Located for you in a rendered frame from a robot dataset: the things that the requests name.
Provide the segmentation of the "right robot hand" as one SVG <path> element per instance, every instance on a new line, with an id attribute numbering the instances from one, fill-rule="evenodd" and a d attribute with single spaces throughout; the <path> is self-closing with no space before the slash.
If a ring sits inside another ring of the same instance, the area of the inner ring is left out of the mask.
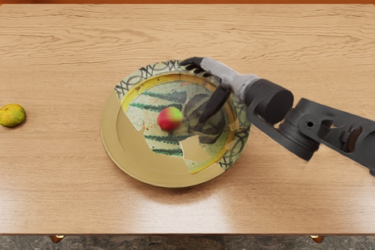
<path id="1" fill-rule="evenodd" d="M 180 65 L 185 66 L 186 70 L 193 70 L 194 73 L 212 76 L 219 83 L 199 118 L 201 124 L 222 108 L 231 93 L 244 102 L 247 87 L 260 80 L 255 74 L 241 74 L 210 57 L 191 57 L 183 60 Z"/>

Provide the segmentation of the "patterned gold plate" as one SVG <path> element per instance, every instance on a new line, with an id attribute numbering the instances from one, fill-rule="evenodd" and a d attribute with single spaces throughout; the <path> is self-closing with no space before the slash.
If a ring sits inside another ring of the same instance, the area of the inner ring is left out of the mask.
<path id="1" fill-rule="evenodd" d="M 224 173 L 245 150 L 251 125 L 235 96 L 205 124 L 199 123 L 217 85 L 215 78 L 188 71 L 177 60 L 127 75 L 101 114 L 101 139 L 111 160 L 134 179 L 166 188 L 195 186 Z M 172 132 L 157 123 L 167 107 L 183 115 Z"/>

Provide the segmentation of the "yellow green fruit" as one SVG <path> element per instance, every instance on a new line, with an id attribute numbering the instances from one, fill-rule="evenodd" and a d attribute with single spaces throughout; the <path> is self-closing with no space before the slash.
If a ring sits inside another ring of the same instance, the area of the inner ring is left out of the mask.
<path id="1" fill-rule="evenodd" d="M 7 104 L 0 108 L 0 125 L 13 128 L 26 119 L 26 111 L 19 104 Z"/>

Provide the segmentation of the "red green apple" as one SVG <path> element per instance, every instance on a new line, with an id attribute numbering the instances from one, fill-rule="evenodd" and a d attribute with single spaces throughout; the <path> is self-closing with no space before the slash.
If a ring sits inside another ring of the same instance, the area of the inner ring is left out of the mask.
<path id="1" fill-rule="evenodd" d="M 176 107 L 164 108 L 158 115 L 157 123 L 161 130 L 172 132 L 179 128 L 183 120 L 183 115 Z"/>

